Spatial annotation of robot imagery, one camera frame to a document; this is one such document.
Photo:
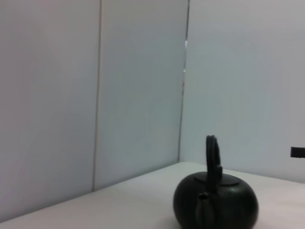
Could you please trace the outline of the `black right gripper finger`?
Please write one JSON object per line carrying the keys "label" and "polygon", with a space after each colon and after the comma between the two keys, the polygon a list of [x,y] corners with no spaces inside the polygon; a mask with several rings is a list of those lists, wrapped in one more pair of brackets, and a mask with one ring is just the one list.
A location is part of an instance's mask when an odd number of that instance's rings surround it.
{"label": "black right gripper finger", "polygon": [[304,147],[291,147],[290,157],[305,158],[305,148]]}

